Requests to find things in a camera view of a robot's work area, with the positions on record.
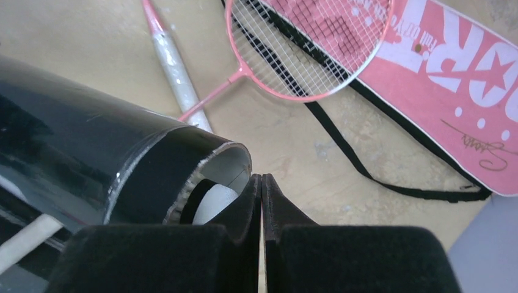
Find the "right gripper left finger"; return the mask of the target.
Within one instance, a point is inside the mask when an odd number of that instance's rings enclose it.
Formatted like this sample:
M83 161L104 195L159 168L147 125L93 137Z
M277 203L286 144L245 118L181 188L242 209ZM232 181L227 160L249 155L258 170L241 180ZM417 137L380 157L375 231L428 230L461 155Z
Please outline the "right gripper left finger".
M204 225L97 225L73 235L46 292L257 292L261 176Z

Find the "black shuttlecock tube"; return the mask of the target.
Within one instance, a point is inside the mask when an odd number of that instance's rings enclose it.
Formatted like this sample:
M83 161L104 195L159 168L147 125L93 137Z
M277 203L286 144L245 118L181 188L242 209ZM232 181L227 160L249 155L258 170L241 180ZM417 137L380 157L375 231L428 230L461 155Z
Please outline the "black shuttlecock tube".
M1 57L1 214L86 225L178 223L203 179L241 192L241 143Z

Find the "white shuttlecock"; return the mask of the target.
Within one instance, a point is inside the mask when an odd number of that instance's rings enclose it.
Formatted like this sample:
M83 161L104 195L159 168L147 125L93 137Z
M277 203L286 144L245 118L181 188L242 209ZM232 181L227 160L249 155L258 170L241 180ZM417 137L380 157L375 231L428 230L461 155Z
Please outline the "white shuttlecock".
M180 215L180 224L203 225L235 201L239 194L210 179L203 179L190 192Z

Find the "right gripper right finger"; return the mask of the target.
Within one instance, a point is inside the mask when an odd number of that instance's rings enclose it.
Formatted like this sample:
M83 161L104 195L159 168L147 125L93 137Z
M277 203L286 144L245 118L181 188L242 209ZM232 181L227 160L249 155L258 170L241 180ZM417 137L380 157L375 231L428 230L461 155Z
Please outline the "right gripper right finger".
M268 292L460 292L439 240L417 226L320 225L262 177Z

